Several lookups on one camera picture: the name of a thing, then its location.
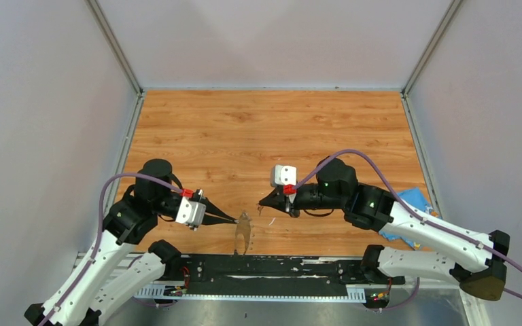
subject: metal frame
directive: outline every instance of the metal frame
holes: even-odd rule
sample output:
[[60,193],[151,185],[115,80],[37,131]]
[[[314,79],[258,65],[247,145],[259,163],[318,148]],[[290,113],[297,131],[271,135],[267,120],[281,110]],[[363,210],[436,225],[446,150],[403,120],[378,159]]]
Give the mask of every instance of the metal frame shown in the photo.
[[[121,147],[119,153],[119,160],[117,161],[117,166],[114,168],[114,175],[123,172],[125,168],[125,162],[127,161],[127,155],[129,154],[129,150],[131,149],[131,143],[133,142],[133,135],[135,134],[135,129],[137,129],[137,123],[139,122],[139,116],[141,115],[141,108],[143,107],[143,103],[145,102],[145,95],[147,92],[142,92],[137,98],[137,103],[135,104],[135,108],[131,112],[131,116],[129,117],[129,123],[127,124],[127,133],[122,141],[123,146]],[[108,211],[111,205],[115,202],[115,198],[117,197],[117,192],[119,190],[120,180],[115,180],[107,191],[107,195],[105,197],[105,211]]]
[[105,17],[103,10],[101,9],[101,6],[99,5],[99,2],[97,0],[85,0],[87,3],[87,6],[91,10],[91,14],[95,18],[95,21],[97,21],[97,24],[99,25],[99,29],[101,32],[103,32],[103,35],[105,36],[107,42],[109,43],[109,46],[111,50],[113,50],[113,53],[115,54],[115,57],[117,58],[117,61],[119,62],[119,65],[121,65],[121,68],[123,69],[123,72],[125,72],[125,75],[127,76],[127,79],[129,80],[129,83],[133,87],[133,90],[137,93],[137,96],[141,96],[142,89],[139,85],[139,82],[137,81],[137,78],[135,77],[135,74],[133,73],[133,69],[129,65],[129,62],[127,61],[127,58],[125,58],[125,55],[123,54],[123,50],[121,49],[121,46],[119,45],[119,42],[117,42],[117,38],[115,37],[115,34],[113,34],[113,31],[111,30],[111,27],[109,26],[109,22],[107,21],[107,18]]
[[483,300],[468,295],[461,289],[459,290],[459,294],[461,295],[461,300],[463,302],[463,307],[465,308],[465,315],[467,317],[467,322],[469,322],[469,326],[491,326],[489,314],[485,309]]
[[409,100],[409,93],[413,89],[415,82],[419,79],[421,72],[425,68],[425,66],[429,63],[431,56],[434,50],[437,48],[439,42],[445,35],[447,31],[447,27],[449,27],[451,21],[454,19],[456,13],[458,13],[459,8],[463,4],[464,0],[452,0],[447,8],[447,11],[443,15],[435,33],[431,37],[431,40],[427,44],[425,51],[419,58],[417,65],[413,69],[411,76],[407,80],[405,87],[401,90],[401,102],[403,103],[403,110],[405,111],[405,116],[407,117],[407,122],[409,123],[409,129],[411,130],[411,136],[413,138],[413,143],[415,144],[415,150],[417,151],[417,156],[419,158],[419,164],[421,165],[421,171],[423,172],[423,177],[425,178],[425,184],[427,185],[427,189],[429,190],[429,197],[431,200],[431,204],[434,209],[440,213],[439,201],[437,200],[437,194],[435,190],[435,185],[433,182],[433,173],[431,164],[427,161],[427,153],[425,152],[425,146],[423,144],[423,137],[419,135],[419,131],[417,129],[418,123],[413,113],[413,109],[411,106],[411,102]]
[[407,96],[410,92],[413,86],[415,85],[415,82],[419,78],[419,75],[423,71],[423,68],[427,65],[427,62],[431,58],[431,55],[433,54],[433,51],[439,44],[439,41],[443,38],[443,35],[445,34],[445,31],[447,30],[447,27],[449,26],[449,23],[453,20],[455,17],[455,14],[461,7],[461,4],[463,4],[464,0],[452,0],[449,4],[449,7],[447,8],[447,11],[445,12],[445,15],[441,19],[441,22],[437,26],[437,29],[435,30],[435,33],[433,33],[433,36],[431,37],[431,40],[429,41],[429,44],[425,48],[425,51],[423,51],[423,54],[421,55],[421,58],[417,62],[417,65],[413,69],[413,72],[411,73],[411,76],[405,83],[405,87],[403,87],[403,90],[401,93],[403,95]]

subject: black joint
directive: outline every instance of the black joint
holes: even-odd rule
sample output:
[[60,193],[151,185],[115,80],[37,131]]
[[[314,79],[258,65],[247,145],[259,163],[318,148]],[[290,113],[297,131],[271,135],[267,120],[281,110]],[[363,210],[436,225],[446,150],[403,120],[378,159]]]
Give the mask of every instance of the black joint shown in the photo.
[[100,310],[94,311],[89,308],[85,314],[85,318],[83,318],[83,321],[79,324],[79,326],[98,326],[99,316],[101,316]]
[[[171,163],[166,160],[154,158],[153,160],[147,161],[139,173],[171,183],[173,167]],[[170,192],[171,190],[169,188],[163,187],[153,181],[135,178],[135,197],[139,199],[151,202],[156,198],[166,196]]]
[[327,163],[315,177],[319,192],[327,197],[351,197],[358,184],[355,169],[338,158]]
[[455,263],[455,267],[449,270],[449,274],[459,282],[462,282],[463,280],[471,276],[471,272],[464,269],[463,267],[461,267],[461,265],[457,263]]
[[[510,241],[509,234],[507,234],[503,231],[495,230],[489,234],[489,239],[493,242],[493,248],[496,251],[499,251],[500,253],[507,256],[507,254],[509,253],[509,241]],[[494,259],[497,258],[500,261],[504,261],[503,259],[501,259],[495,255],[493,256],[493,258]]]
[[181,263],[181,252],[172,244],[165,240],[153,242],[147,250],[161,258],[161,263],[165,264],[165,276],[174,273]]
[[[43,304],[31,304],[27,310],[25,310],[24,317],[33,326],[37,326],[45,318],[45,308]],[[47,321],[44,326],[62,326],[60,323],[52,324]]]
[[389,280],[389,277],[379,270],[379,256],[384,249],[380,244],[370,244],[365,249],[360,268],[370,283],[384,284]]
[[395,198],[389,192],[360,184],[343,209],[345,221],[359,229],[379,232],[385,224],[393,221],[389,215],[394,202]]

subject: wire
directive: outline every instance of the wire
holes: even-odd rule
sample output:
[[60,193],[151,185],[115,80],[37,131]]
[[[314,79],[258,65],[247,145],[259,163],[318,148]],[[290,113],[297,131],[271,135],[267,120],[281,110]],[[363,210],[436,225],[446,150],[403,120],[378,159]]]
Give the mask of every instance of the wire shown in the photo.
[[60,307],[60,305],[63,304],[63,302],[65,302],[67,297],[69,297],[69,294],[71,294],[71,292],[77,287],[77,284],[79,284],[79,282],[83,279],[83,276],[85,276],[85,273],[87,272],[87,270],[89,270],[89,267],[91,267],[91,264],[94,262],[95,257],[97,256],[97,253],[99,252],[99,247],[101,246],[101,236],[103,235],[103,218],[105,216],[104,209],[103,209],[103,203],[105,201],[105,194],[107,193],[107,188],[109,188],[109,186],[111,185],[111,183],[113,183],[113,181],[115,181],[117,179],[121,179],[123,177],[134,177],[134,178],[145,179],[145,180],[153,181],[164,187],[167,187],[167,188],[173,190],[174,192],[179,192],[179,193],[183,192],[183,190],[175,187],[174,185],[171,185],[170,183],[167,183],[167,182],[165,182],[161,179],[157,179],[155,177],[151,177],[149,175],[143,175],[141,173],[119,173],[119,174],[116,174],[116,175],[110,177],[109,180],[107,180],[105,182],[105,184],[103,185],[103,187],[101,188],[101,195],[99,196],[99,211],[98,211],[99,216],[97,218],[97,237],[95,238],[95,243],[93,245],[93,250],[91,252],[90,259],[87,260],[83,269],[75,277],[75,280],[73,280],[73,282],[69,285],[69,287],[67,287],[67,290],[63,293],[63,295],[59,298],[59,300],[57,300],[55,305],[53,305],[53,308],[51,309],[51,311],[49,311],[49,313],[47,313],[47,315],[45,315],[45,318],[43,318],[43,320],[37,326],[44,326],[53,317],[53,315],[55,313],[55,308]]
[[[401,197],[399,197],[399,195],[397,195],[397,192],[393,189],[393,187],[391,186],[391,184],[389,183],[389,181],[385,178],[385,176],[383,175],[383,173],[381,173],[381,170],[379,170],[379,167],[377,167],[377,165],[363,152],[361,151],[358,151],[356,149],[343,149],[341,151],[338,151],[334,154],[332,154],[331,156],[329,156],[328,158],[326,158],[323,162],[321,162],[321,164],[317,165],[317,167],[311,171],[303,180],[299,181],[294,187],[293,189],[298,189],[301,185],[305,184],[309,179],[311,179],[315,174],[317,174],[317,172],[319,172],[319,170],[321,170],[325,165],[327,165],[329,162],[331,162],[333,159],[335,159],[337,156],[340,156],[342,154],[346,154],[346,153],[352,153],[352,154],[355,154],[355,155],[358,155],[360,157],[362,157],[365,161],[367,161],[367,163],[369,163],[369,165],[371,165],[371,167],[373,168],[373,170],[375,170],[375,172],[377,173],[377,175],[379,176],[379,178],[381,179],[381,181],[383,182],[383,184],[387,187],[387,189],[389,190],[389,192],[391,192],[391,195],[393,195],[393,197],[395,198],[395,200],[397,202],[399,202],[403,208],[405,208],[405,210],[411,214],[412,216],[414,216],[416,219],[420,220],[420,221],[423,221],[423,217],[421,217],[419,214],[417,214],[405,201],[403,201],[403,199],[401,199]],[[454,230],[451,230],[445,226],[441,226],[437,223],[434,223],[432,221],[425,221],[425,223],[429,226],[432,226],[438,230],[441,230],[443,232],[446,232],[446,233],[449,233],[451,235],[454,235],[458,238],[461,238],[461,239],[464,239],[466,241],[468,241],[469,243],[472,243],[474,244],[475,246],[483,246],[483,248],[487,251],[489,251],[490,253],[494,254],[495,256],[503,259],[504,261],[507,261],[510,265],[512,265],[513,267],[515,267],[518,271],[520,271],[522,273],[522,266],[519,265],[517,262],[515,262],[513,259],[507,257],[506,255],[504,255],[503,253],[489,247],[489,246],[486,246],[484,245],[483,243],[481,243],[480,241],[477,241],[465,234],[462,234],[462,233],[459,233],[457,231],[454,231]],[[522,294],[520,293],[517,293],[515,291],[512,291],[510,289],[504,289],[505,292],[511,294],[511,295],[514,295],[516,297],[518,297],[519,299],[522,299]]]
[[383,291],[383,294],[389,295],[389,292],[391,292],[391,286],[393,285],[393,278],[389,277],[389,283],[387,284],[387,291]]
[[303,210],[305,212],[305,214],[309,215],[309,216],[314,216],[314,217],[325,217],[325,216],[329,216],[331,215],[331,213],[333,213],[335,210],[332,209],[329,213],[325,213],[325,214],[313,214],[313,213],[310,213],[307,211],[307,209],[304,209]]
[[171,177],[172,182],[174,182],[177,185],[177,187],[183,188],[181,181],[179,181],[179,179],[173,173],[171,173],[170,177]]

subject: metal edge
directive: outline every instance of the metal edge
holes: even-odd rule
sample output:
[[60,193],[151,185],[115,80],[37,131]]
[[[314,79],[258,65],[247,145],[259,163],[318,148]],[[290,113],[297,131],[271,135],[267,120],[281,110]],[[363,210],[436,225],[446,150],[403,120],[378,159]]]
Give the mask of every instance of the metal edge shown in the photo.
[[115,34],[113,34],[113,31],[111,30],[109,22],[107,21],[107,18],[105,17],[105,14],[101,9],[101,5],[99,5],[99,2],[97,0],[85,0],[85,2],[91,10],[91,14],[97,21],[99,29],[101,29],[101,31],[103,32],[103,35],[105,36],[105,39],[109,44],[109,47],[111,47],[111,50],[113,50],[113,53],[115,54],[115,57],[119,62],[119,65],[123,69],[123,72],[125,72],[125,75],[129,80],[129,83],[133,87],[133,90],[137,93],[137,96],[140,96],[140,94],[142,93],[141,86],[139,85],[139,82],[137,81],[137,78],[133,73],[133,69],[129,65],[129,61],[127,61],[127,58],[125,57],[125,54],[123,53],[123,50],[119,45],[119,42],[117,42]]
[[461,4],[464,2],[464,0],[452,0],[449,4],[449,7],[445,11],[445,15],[439,22],[439,25],[437,26],[437,29],[435,30],[435,33],[433,33],[433,36],[431,37],[431,40],[429,41],[429,44],[425,48],[425,51],[423,51],[423,54],[421,55],[421,58],[419,59],[419,62],[417,62],[417,65],[413,69],[413,72],[411,73],[411,76],[405,83],[405,87],[403,87],[402,93],[407,95],[409,92],[411,92],[411,89],[415,85],[415,82],[419,78],[419,75],[427,65],[429,59],[431,58],[431,55],[433,54],[433,51],[443,38],[443,35],[445,34],[445,31],[447,30],[447,27],[455,17],[455,14],[458,12]]
[[423,146],[423,141],[421,140],[421,138],[419,137],[419,133],[417,132],[417,120],[415,119],[415,115],[411,113],[411,104],[409,103],[409,96],[403,95],[402,93],[401,103],[403,104],[403,110],[405,111],[407,123],[409,124],[411,137],[413,138],[413,145],[415,146],[415,151],[417,152],[417,157],[419,158],[419,165],[421,166],[423,178],[425,179],[425,185],[427,186],[427,190],[429,192],[429,199],[431,205],[433,206],[433,209],[441,215],[439,201],[437,201],[437,195],[432,179],[433,171],[427,162],[425,147]]
[[[114,175],[123,172],[123,169],[125,168],[125,163],[127,162],[127,155],[129,154],[129,150],[131,149],[131,143],[133,142],[135,129],[137,129],[137,123],[139,122],[139,116],[141,115],[141,108],[143,107],[143,103],[145,102],[145,95],[146,92],[142,92],[139,95],[139,97],[137,97],[135,108],[133,109],[133,112],[131,112],[131,117],[129,118],[129,123],[127,127],[127,133],[125,134],[125,137],[122,141],[123,146],[119,154],[117,166],[114,169]],[[115,198],[119,190],[119,184],[120,180],[115,180],[109,187],[107,197],[105,198],[105,211],[107,211],[109,207],[115,202]]]
[[337,92],[401,92],[399,87],[360,88],[360,87],[146,87],[143,90],[308,90]]
[[489,314],[483,300],[459,290],[469,326],[491,326]]

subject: enclosure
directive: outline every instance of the enclosure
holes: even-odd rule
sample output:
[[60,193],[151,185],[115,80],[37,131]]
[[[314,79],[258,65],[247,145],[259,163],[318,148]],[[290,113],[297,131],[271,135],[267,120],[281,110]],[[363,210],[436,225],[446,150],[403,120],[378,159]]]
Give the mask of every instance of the enclosure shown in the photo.
[[[295,219],[257,203],[276,164],[307,174],[354,148],[398,190],[418,187],[451,223],[511,236],[522,265],[522,1],[0,1],[0,325],[25,325],[97,232],[103,183],[152,158],[232,216],[190,231],[183,253],[360,257],[409,249],[342,212]],[[383,186],[357,156],[361,183]],[[105,205],[132,179],[110,188]],[[430,251],[430,246],[423,250]],[[522,274],[508,269],[522,293]],[[405,300],[411,282],[391,302]],[[352,304],[127,302],[107,325],[518,325],[522,300],[478,300],[421,280],[381,314]]]

